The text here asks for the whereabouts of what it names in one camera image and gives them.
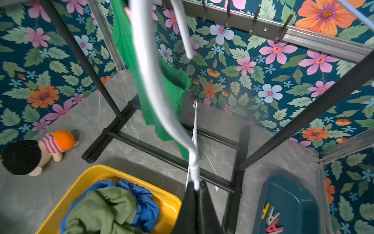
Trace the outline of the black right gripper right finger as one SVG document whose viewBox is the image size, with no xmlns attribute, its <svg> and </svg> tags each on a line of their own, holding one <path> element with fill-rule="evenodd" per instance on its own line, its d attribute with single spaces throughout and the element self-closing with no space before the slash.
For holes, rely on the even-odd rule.
<svg viewBox="0 0 374 234">
<path fill-rule="evenodd" d="M 198 192 L 198 233 L 224 234 L 205 181 L 201 181 Z"/>
</svg>

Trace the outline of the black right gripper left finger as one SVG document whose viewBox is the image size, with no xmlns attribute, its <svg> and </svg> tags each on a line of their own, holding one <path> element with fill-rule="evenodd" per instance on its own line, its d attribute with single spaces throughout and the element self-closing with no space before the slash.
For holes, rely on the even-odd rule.
<svg viewBox="0 0 374 234">
<path fill-rule="evenodd" d="M 182 206 L 173 227 L 172 234 L 195 234 L 196 228 L 196 197 L 194 183 L 187 185 Z"/>
</svg>

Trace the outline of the blue tank top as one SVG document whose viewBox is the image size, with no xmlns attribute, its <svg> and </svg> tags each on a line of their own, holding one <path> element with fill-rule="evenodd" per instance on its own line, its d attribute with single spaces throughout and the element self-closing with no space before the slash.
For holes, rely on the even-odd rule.
<svg viewBox="0 0 374 234">
<path fill-rule="evenodd" d="M 157 225 L 161 212 L 150 191 L 125 179 L 121 179 L 118 182 L 114 182 L 113 180 L 101 180 L 91 185 L 81 195 L 81 197 L 72 203 L 67 215 L 63 218 L 63 221 L 60 224 L 60 232 L 62 234 L 65 234 L 64 231 L 66 230 L 66 219 L 68 214 L 80 201 L 83 200 L 83 198 L 85 198 L 86 194 L 90 191 L 106 187 L 119 187 L 131 193 L 137 205 L 137 215 L 131 224 L 133 227 L 140 229 L 144 234 L 149 233 Z"/>
</svg>

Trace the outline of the red clothespin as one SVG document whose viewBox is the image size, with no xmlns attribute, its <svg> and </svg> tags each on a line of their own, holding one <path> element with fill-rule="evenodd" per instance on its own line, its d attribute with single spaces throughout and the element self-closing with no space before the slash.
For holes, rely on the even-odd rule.
<svg viewBox="0 0 374 234">
<path fill-rule="evenodd" d="M 268 225 L 266 228 L 267 234 L 280 234 L 284 231 L 283 227 L 277 227 L 277 223 L 279 221 L 279 218 L 276 218 L 271 224 Z"/>
</svg>

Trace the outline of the olive grey tank top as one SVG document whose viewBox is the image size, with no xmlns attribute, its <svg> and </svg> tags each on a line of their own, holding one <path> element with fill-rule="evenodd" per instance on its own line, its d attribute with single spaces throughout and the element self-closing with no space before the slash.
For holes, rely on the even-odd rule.
<svg viewBox="0 0 374 234">
<path fill-rule="evenodd" d="M 65 234 L 142 234 L 133 227 L 137 205 L 131 193 L 119 187 L 90 191 L 68 214 Z"/>
</svg>

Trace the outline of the green tank top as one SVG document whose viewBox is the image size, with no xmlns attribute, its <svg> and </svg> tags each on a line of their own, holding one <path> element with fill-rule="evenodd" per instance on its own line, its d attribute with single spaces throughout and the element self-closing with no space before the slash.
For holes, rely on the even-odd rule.
<svg viewBox="0 0 374 234">
<path fill-rule="evenodd" d="M 185 160 L 197 161 L 196 145 L 178 119 L 191 82 L 159 55 L 151 2 L 112 1 L 111 6 L 114 42 L 134 78 L 145 123 L 162 141 L 176 141 Z"/>
</svg>

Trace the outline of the white wire hanger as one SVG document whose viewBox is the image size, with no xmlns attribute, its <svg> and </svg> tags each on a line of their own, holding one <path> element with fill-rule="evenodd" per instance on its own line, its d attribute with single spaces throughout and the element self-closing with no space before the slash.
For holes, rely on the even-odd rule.
<svg viewBox="0 0 374 234">
<path fill-rule="evenodd" d="M 353 14 L 357 19 L 359 19 L 359 21 L 363 23 L 365 26 L 367 26 L 371 31 L 374 31 L 374 22 L 371 21 L 359 10 L 357 10 L 353 5 L 351 5 L 345 0 L 337 0 L 337 2 L 346 10 L 348 10 L 351 14 Z"/>
<path fill-rule="evenodd" d="M 197 147 L 197 118 L 194 119 L 192 136 L 189 136 L 171 109 L 161 79 L 161 67 L 155 41 L 152 37 L 150 1 L 130 1 L 131 24 L 134 49 L 152 109 L 165 131 L 189 152 L 187 181 L 200 190 L 200 157 Z"/>
</svg>

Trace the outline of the yellow clothespin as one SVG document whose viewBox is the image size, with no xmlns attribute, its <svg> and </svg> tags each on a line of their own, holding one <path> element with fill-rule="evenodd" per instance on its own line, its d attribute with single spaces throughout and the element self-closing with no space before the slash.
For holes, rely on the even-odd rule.
<svg viewBox="0 0 374 234">
<path fill-rule="evenodd" d="M 269 209 L 269 206 L 270 206 L 270 204 L 267 203 L 267 204 L 263 207 L 263 211 L 262 211 L 262 219 L 265 219 L 266 214 L 267 214 L 267 211 L 268 211 L 268 209 Z"/>
</svg>

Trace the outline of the white clothespin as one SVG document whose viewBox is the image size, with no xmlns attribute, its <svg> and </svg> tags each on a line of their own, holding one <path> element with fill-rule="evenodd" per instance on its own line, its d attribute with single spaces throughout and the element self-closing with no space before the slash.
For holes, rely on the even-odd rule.
<svg viewBox="0 0 374 234">
<path fill-rule="evenodd" d="M 278 217 L 279 217 L 280 213 L 277 212 L 277 213 L 274 213 L 274 206 L 272 205 L 270 207 L 270 211 L 268 212 L 268 216 L 267 216 L 267 219 L 266 219 L 266 223 L 267 225 L 271 225 Z"/>
</svg>

